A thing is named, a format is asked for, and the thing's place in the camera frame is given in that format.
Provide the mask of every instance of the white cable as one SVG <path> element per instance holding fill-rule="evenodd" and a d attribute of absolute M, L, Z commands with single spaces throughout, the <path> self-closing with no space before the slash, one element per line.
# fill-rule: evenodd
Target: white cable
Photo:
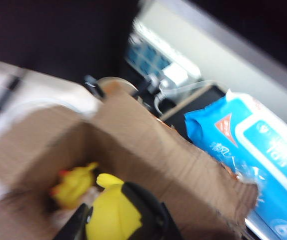
<path fill-rule="evenodd" d="M 202 80 L 202 81 L 198 81 L 198 82 L 194 82 L 192 84 L 186 85 L 186 86 L 182 86 L 182 87 L 178 87 L 178 88 L 174 88 L 174 89 L 160 89 L 160 92 L 158 94 L 155 95 L 154 97 L 154 108 L 156 109 L 156 111 L 159 114 L 163 114 L 160 109 L 159 109 L 159 104 L 161 101 L 165 100 L 168 98 L 168 95 L 171 94 L 181 94 L 181 93 L 185 93 L 187 91 L 191 91 L 191 90 L 195 90 L 195 89 L 199 89 L 205 86 L 209 86 L 209 85 L 213 85 L 213 86 L 219 86 L 220 88 L 222 88 L 224 91 L 227 91 L 228 88 L 225 87 L 223 84 L 218 83 L 216 81 L 213 80 Z"/>
<path fill-rule="evenodd" d="M 156 109 L 156 111 L 162 115 L 163 112 L 160 111 L 159 109 L 159 104 L 161 101 L 165 100 L 166 99 L 166 96 L 162 94 L 162 92 L 159 92 L 158 94 L 155 95 L 154 97 L 154 100 L 153 100 L 153 105 L 154 105 L 154 108 Z"/>

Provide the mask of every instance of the torn cardboard edge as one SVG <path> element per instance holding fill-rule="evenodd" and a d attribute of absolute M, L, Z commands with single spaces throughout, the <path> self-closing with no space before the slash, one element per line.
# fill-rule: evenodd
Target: torn cardboard edge
<path fill-rule="evenodd" d="M 48 220 L 39 202 L 45 203 L 57 172 L 92 161 L 165 202 L 186 239 L 240 236 L 256 203 L 256 185 L 231 178 L 215 159 L 118 89 L 89 122 L 70 109 L 52 107 L 32 113 L 0 139 L 0 179 L 14 191 L 24 191 L 23 198 L 35 196 L 36 210 L 43 213 L 38 215 L 40 226 Z M 7 207 L 6 201 L 0 205 L 12 213 L 16 203 Z M 2 224 L 8 232 L 16 232 L 7 220 Z M 39 231 L 44 239 L 54 235 L 42 227 Z"/>

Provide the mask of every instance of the power strip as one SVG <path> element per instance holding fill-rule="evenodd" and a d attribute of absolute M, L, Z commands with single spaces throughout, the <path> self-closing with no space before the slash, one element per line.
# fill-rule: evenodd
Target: power strip
<path fill-rule="evenodd" d="M 144 77 L 152 73 L 158 76 L 162 69 L 175 62 L 187 71 L 189 80 L 196 82 L 201 78 L 200 70 L 194 63 L 138 19 L 133 22 L 125 60 Z"/>

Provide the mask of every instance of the white surface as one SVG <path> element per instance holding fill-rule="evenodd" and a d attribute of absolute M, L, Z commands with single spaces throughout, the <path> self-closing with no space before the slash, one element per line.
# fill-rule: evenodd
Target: white surface
<path fill-rule="evenodd" d="M 233 92 L 252 95 L 287 123 L 287 89 L 275 81 L 280 76 L 265 74 L 207 34 L 204 29 L 214 26 L 213 22 L 201 22 L 202 29 L 184 17 L 155 1 L 139 20 L 196 64 L 204 79 L 218 81 Z"/>
<path fill-rule="evenodd" d="M 16 74 L 16 66 L 0 62 L 0 94 L 3 87 Z M 100 101 L 83 86 L 57 77 L 28 71 L 22 83 L 11 96 L 0 114 L 0 135 L 11 128 L 14 121 L 19 121 L 27 114 L 39 108 L 63 105 L 90 118 L 98 109 Z M 7 188 L 0 183 L 0 197 L 7 193 Z"/>

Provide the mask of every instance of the blue package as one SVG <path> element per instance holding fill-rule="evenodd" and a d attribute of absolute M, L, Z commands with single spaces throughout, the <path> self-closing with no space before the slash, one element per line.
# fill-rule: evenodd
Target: blue package
<path fill-rule="evenodd" d="M 256 182 L 254 211 L 287 240 L 287 125 L 244 93 L 226 96 L 185 114 L 187 135 L 241 181 Z"/>

